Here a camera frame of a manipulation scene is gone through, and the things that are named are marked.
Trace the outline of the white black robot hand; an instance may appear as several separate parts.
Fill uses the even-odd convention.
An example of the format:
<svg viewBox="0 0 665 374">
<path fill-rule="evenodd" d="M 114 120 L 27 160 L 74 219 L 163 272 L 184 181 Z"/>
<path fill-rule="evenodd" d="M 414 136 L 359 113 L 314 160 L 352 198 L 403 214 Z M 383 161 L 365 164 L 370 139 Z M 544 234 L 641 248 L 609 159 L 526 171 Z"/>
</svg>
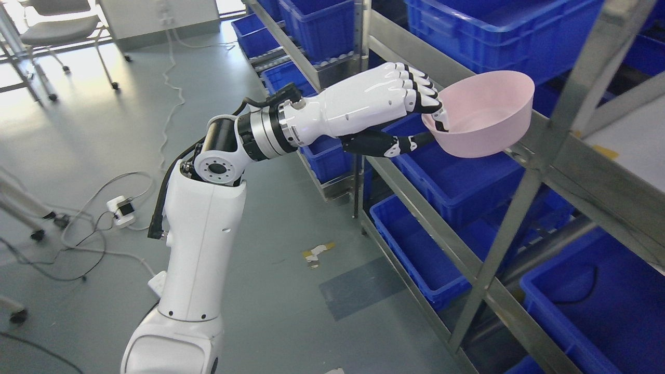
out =
<svg viewBox="0 0 665 374">
<path fill-rule="evenodd" d="M 401 62 L 385 62 L 280 108 L 281 127 L 294 146 L 308 146 L 323 135 L 339 138 L 353 154 L 394 158 L 434 140 L 420 133 L 396 137 L 376 126 L 410 113 L 429 114 L 435 129 L 449 131 L 446 107 L 429 76 Z"/>
</svg>

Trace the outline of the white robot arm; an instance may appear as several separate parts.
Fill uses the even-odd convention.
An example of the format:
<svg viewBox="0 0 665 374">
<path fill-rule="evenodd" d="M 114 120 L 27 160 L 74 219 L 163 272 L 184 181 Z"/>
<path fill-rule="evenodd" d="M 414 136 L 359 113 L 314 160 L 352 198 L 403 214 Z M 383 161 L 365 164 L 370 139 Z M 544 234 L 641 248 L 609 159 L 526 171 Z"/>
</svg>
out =
<svg viewBox="0 0 665 374">
<path fill-rule="evenodd" d="M 222 349 L 222 294 L 247 195 L 251 163 L 308 146 L 322 135 L 322 95 L 290 84 L 246 114 L 214 116 L 178 156 L 157 197 L 148 237 L 170 249 L 159 301 L 136 327 L 121 373 L 214 373 Z"/>
</svg>

